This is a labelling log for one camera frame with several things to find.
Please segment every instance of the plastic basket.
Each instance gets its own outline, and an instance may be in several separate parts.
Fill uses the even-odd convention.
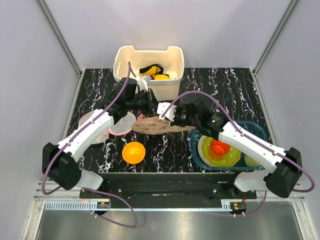
[[[267,135],[264,129],[256,124],[253,121],[236,121],[236,123],[241,126],[242,128],[246,129],[248,132],[251,134],[259,137],[260,139],[266,141],[267,140]],[[245,164],[244,158],[245,154],[242,152],[241,153],[241,158],[240,160],[231,167],[220,167],[220,166],[208,166],[205,164],[205,162],[201,159],[198,151],[198,143],[200,138],[202,137],[202,134],[194,129],[191,130],[191,138],[190,138],[190,150],[192,154],[192,158],[194,162],[201,167],[202,169],[205,170],[211,170],[211,171],[228,171],[228,172],[235,172],[235,171],[257,171],[257,170],[263,170],[264,168],[260,166],[247,166]]]
[[[148,88],[153,90],[158,101],[171,101],[179,95],[185,69],[184,54],[180,47],[169,46],[165,51],[135,50],[134,46],[121,47],[113,65],[113,76],[117,82],[127,76],[128,62],[131,62],[131,68],[137,76],[141,68],[152,64],[163,66],[164,74],[168,74],[171,79],[151,80],[148,83]]]

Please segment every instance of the black marble tabletop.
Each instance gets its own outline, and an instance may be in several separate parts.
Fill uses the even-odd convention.
[[[103,102],[116,86],[112,69],[86,69],[74,107],[68,134],[78,128],[79,119]],[[234,120],[247,120],[262,126],[270,141],[266,120],[255,83],[248,68],[186,68],[180,83],[180,94],[203,91],[216,98]],[[122,158],[123,147],[138,141],[145,146],[144,160],[135,165]],[[146,135],[129,132],[91,145],[79,161],[80,168],[99,173],[199,173],[210,172],[196,165],[190,152],[190,132]]]

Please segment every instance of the white laundry basket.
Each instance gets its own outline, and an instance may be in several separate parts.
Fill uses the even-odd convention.
[[[131,62],[131,68],[137,76],[139,69],[152,64],[162,65],[163,73],[168,74],[171,79],[150,80],[148,83],[148,88],[153,90],[158,101],[174,100],[179,95],[180,82],[185,69],[184,54],[180,47],[169,46],[165,51],[135,50],[134,46],[121,47],[113,65],[113,76],[117,82],[127,76],[128,62]]]

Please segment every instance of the red cup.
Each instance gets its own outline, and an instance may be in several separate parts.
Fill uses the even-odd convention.
[[[222,141],[212,140],[208,151],[209,156],[216,161],[221,160],[230,150],[230,145]]]

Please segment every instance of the metallic floor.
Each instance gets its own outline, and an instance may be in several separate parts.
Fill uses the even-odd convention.
[[[249,211],[258,203],[250,202]],[[289,202],[266,202],[244,218],[210,212],[137,212],[136,229],[124,228],[86,211],[45,210],[37,240],[302,240]],[[130,212],[107,212],[106,217],[132,224]]]

